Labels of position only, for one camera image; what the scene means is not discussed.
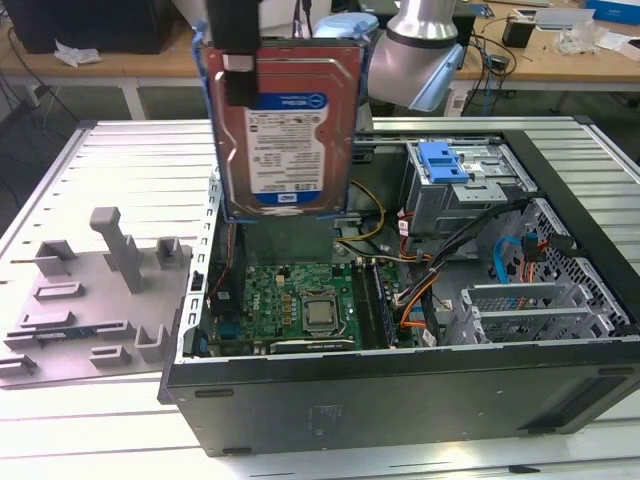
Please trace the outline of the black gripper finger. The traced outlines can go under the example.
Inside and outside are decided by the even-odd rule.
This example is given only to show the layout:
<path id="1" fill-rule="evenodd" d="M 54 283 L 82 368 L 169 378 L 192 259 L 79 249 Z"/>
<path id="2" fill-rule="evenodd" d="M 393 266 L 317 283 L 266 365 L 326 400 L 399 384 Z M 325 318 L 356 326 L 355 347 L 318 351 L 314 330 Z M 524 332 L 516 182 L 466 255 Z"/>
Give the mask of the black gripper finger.
<path id="1" fill-rule="evenodd" d="M 259 95 L 255 55 L 224 53 L 223 70 L 227 104 L 253 106 Z"/>

